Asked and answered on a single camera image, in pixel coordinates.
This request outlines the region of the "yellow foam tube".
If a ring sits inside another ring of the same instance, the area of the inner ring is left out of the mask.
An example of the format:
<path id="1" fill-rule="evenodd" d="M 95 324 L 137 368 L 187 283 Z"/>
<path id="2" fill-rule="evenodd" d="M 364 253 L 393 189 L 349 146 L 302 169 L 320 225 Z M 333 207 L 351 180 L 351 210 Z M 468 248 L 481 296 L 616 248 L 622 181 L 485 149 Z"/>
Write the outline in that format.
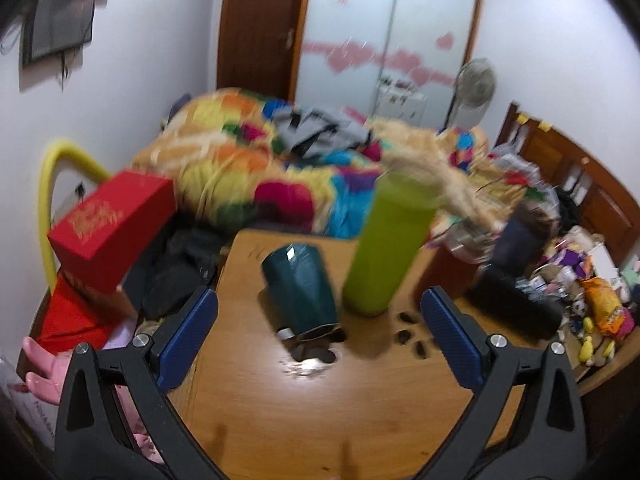
<path id="1" fill-rule="evenodd" d="M 40 166 L 38 181 L 37 230 L 44 277 L 50 294 L 53 294 L 58 282 L 58 269 L 55 266 L 48 232 L 51 227 L 53 190 L 60 165 L 72 166 L 96 184 L 101 184 L 111 177 L 103 166 L 70 140 L 56 140 L 48 146 Z"/>

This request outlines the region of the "brown wooden door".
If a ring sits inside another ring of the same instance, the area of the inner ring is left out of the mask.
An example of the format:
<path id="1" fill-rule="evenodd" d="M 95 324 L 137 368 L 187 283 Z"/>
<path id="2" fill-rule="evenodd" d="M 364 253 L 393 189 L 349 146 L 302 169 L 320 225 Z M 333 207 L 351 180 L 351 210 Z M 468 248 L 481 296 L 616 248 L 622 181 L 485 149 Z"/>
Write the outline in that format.
<path id="1" fill-rule="evenodd" d="M 222 0 L 216 87 L 291 101 L 309 0 Z"/>

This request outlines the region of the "white suitcase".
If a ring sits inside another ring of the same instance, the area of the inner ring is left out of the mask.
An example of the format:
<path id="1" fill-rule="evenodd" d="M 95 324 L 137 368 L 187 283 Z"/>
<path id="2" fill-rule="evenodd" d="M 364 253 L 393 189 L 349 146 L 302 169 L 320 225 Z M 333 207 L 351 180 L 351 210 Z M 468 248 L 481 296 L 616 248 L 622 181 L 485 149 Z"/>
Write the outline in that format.
<path id="1" fill-rule="evenodd" d="M 426 104 L 427 97 L 413 88 L 400 88 L 396 84 L 380 82 L 376 88 L 373 115 L 420 127 Z"/>

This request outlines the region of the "red gift box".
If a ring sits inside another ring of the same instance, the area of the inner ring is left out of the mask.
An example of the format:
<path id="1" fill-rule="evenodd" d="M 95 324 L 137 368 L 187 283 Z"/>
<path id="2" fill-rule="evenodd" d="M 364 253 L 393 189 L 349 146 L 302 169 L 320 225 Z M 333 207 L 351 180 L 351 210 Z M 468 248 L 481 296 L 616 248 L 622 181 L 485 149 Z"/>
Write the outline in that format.
<path id="1" fill-rule="evenodd" d="M 66 214 L 47 238 L 64 271 L 110 294 L 175 212 L 174 182 L 122 170 Z"/>

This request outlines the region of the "small wall monitor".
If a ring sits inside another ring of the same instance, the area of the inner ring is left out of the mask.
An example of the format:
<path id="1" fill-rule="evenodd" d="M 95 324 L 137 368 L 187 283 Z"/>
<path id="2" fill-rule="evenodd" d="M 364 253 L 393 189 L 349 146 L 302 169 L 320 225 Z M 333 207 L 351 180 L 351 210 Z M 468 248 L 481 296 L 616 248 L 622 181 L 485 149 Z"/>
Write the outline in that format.
<path id="1" fill-rule="evenodd" d="M 88 44 L 96 0 L 35 0 L 23 23 L 22 65 Z"/>

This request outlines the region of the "white wardrobe with hearts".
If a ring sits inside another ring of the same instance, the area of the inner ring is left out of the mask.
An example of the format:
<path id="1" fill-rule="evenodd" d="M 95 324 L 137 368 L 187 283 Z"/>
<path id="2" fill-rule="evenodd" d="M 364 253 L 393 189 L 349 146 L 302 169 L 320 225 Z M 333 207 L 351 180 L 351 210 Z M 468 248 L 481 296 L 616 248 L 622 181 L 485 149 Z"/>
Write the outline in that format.
<path id="1" fill-rule="evenodd" d="M 373 115 L 380 82 L 427 97 L 420 127 L 445 125 L 478 0 L 309 0 L 295 101 Z"/>

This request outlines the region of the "grey black garment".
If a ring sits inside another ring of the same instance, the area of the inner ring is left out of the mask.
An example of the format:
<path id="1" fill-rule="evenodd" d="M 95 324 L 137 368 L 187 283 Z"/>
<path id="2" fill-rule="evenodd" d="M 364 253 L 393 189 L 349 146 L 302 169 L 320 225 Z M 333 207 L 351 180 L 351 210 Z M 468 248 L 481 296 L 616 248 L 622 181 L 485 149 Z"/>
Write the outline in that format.
<path id="1" fill-rule="evenodd" d="M 298 158 L 317 158 L 364 148 L 371 130 L 344 108 L 284 106 L 272 117 L 285 149 Z"/>

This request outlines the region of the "red brown thermos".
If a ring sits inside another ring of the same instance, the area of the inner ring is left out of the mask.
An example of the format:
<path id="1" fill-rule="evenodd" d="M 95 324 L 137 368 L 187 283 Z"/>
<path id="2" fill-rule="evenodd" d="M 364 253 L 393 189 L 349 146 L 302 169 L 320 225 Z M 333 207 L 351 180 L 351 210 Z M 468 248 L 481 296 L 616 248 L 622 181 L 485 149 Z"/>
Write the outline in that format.
<path id="1" fill-rule="evenodd" d="M 469 221 L 452 226 L 426 266 L 412 299 L 416 307 L 424 292 L 439 286 L 451 300 L 461 297 L 472 285 L 478 269 L 490 259 L 494 237 Z"/>

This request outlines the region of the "black bag on bed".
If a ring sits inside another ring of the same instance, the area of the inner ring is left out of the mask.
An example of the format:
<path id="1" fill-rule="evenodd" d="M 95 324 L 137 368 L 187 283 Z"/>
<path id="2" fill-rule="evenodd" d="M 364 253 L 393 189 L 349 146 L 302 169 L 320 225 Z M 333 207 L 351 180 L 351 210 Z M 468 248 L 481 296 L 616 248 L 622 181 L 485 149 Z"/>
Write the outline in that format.
<path id="1" fill-rule="evenodd" d="M 558 198 L 558 208 L 559 208 L 559 236 L 564 236 L 574 226 L 580 225 L 580 213 L 578 210 L 578 206 L 570 196 L 569 192 L 566 192 L 564 188 L 560 186 L 555 186 L 553 188 L 556 197 Z"/>

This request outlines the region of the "wooden bed headboard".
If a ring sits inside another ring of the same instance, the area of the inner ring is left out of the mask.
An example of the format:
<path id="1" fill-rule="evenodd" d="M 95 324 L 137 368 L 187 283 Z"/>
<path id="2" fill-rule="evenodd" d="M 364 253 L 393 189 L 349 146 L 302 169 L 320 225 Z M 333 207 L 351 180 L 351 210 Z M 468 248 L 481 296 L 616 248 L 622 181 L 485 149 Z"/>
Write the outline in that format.
<path id="1" fill-rule="evenodd" d="M 615 264 L 631 256 L 639 241 L 639 204 L 596 156 L 517 102 L 509 105 L 495 146 L 512 148 L 538 167 L 544 182 L 572 196 L 580 224 L 604 237 Z"/>

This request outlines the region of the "standing electric fan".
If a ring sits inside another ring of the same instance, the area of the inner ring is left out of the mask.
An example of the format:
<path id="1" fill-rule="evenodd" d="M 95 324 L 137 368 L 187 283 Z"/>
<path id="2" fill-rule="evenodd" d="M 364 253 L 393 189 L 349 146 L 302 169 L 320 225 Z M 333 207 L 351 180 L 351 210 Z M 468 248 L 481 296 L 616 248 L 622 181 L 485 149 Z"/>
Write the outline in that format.
<path id="1" fill-rule="evenodd" d="M 478 126 L 496 88 L 497 74 L 488 58 L 473 58 L 464 64 L 454 83 L 454 98 L 445 127 L 468 130 Z"/>

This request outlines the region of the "lime green bottle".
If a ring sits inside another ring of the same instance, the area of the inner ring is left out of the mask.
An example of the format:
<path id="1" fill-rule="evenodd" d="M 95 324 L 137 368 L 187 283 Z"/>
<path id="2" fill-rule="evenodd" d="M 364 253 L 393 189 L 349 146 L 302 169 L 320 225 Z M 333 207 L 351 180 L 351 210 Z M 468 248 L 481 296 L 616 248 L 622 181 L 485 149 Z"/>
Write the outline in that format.
<path id="1" fill-rule="evenodd" d="M 388 309 L 427 240 L 441 202 L 442 188 L 431 178 L 389 171 L 376 180 L 371 209 L 343 285 L 345 308 L 369 318 Z"/>

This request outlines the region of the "black thermos lying down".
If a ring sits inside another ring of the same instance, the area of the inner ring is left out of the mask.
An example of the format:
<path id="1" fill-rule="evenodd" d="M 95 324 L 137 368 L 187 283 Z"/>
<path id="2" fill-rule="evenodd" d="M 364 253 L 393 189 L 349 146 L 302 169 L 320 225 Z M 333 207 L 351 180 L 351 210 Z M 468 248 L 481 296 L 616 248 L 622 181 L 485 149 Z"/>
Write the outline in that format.
<path id="1" fill-rule="evenodd" d="M 551 339 L 562 323 L 564 307 L 559 300 L 494 266 L 488 266 L 464 296 L 483 313 L 529 338 Z"/>

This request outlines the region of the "teal hexagonal ceramic cup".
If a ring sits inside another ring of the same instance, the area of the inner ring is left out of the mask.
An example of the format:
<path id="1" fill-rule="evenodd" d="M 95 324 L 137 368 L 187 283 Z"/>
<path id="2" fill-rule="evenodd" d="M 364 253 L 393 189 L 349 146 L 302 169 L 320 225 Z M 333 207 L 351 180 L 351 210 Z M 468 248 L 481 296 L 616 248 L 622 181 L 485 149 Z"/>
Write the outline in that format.
<path id="1" fill-rule="evenodd" d="M 282 246 L 262 262 L 262 276 L 286 338 L 312 341 L 338 326 L 337 306 L 319 247 L 303 243 Z"/>

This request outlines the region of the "colourful patchwork blanket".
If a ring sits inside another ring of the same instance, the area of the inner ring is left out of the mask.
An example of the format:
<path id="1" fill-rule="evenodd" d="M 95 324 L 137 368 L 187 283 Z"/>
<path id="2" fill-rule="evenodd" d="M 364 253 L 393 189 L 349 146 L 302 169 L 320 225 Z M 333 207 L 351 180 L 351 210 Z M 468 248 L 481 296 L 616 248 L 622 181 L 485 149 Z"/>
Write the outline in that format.
<path id="1" fill-rule="evenodd" d="M 298 158 L 280 140 L 271 117 L 299 106 L 238 88 L 221 89 L 183 105 L 132 161 L 137 170 L 175 182 L 180 208 L 213 226 L 245 229 L 256 222 L 336 238 L 360 234 L 375 180 L 385 171 L 431 178 L 442 188 L 442 209 L 495 231 L 500 214 L 477 195 L 447 144 L 434 130 L 398 120 L 360 118 L 371 130 L 364 148 Z"/>

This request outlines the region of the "pink rabbit toy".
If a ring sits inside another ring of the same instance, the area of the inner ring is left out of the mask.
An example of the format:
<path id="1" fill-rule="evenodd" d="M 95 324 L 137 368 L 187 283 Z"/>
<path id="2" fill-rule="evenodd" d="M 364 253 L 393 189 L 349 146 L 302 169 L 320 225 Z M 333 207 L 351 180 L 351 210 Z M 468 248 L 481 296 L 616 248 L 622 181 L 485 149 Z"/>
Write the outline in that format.
<path id="1" fill-rule="evenodd" d="M 68 367 L 70 366 L 72 352 L 68 350 L 59 354 L 52 354 L 45 348 L 42 348 L 32 337 L 25 337 L 22 347 L 29 361 L 39 370 L 39 373 L 26 373 L 25 382 L 27 389 L 41 401 L 53 405 L 60 404 L 63 384 Z M 125 386 L 117 386 L 116 391 L 119 397 L 119 404 L 124 410 L 129 429 L 132 431 L 143 456 L 151 462 L 163 465 L 164 461 L 162 456 L 160 456 L 148 430 L 146 430 L 143 425 L 128 388 Z"/>

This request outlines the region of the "navy travel mug brown lid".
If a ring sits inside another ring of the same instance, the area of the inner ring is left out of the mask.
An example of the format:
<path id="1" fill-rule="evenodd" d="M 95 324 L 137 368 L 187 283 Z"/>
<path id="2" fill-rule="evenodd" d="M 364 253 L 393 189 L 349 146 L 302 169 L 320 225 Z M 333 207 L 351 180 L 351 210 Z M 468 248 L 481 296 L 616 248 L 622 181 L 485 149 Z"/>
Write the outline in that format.
<path id="1" fill-rule="evenodd" d="M 512 278 L 525 275 L 541 258 L 553 227 L 554 221 L 544 208 L 531 200 L 522 200 L 496 241 L 490 266 Z"/>

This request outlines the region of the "yellow plush toy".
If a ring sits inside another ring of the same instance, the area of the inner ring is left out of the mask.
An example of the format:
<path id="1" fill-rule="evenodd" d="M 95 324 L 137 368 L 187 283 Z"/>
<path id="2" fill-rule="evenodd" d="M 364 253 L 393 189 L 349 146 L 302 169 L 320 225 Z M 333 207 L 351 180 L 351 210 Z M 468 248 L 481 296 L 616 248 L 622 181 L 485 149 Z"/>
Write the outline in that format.
<path id="1" fill-rule="evenodd" d="M 590 316 L 582 319 L 579 340 L 578 361 L 585 366 L 602 367 L 611 362 L 615 356 L 615 340 L 605 337 Z"/>

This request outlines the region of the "orange snack bag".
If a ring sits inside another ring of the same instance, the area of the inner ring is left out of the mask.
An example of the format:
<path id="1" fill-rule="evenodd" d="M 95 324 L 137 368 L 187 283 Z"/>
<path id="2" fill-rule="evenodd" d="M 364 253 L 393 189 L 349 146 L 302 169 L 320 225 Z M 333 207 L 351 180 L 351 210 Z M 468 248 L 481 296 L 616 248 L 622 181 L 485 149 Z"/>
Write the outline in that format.
<path id="1" fill-rule="evenodd" d="M 624 340 L 634 330 L 634 318 L 603 278 L 582 282 L 585 302 L 594 322 L 604 336 Z"/>

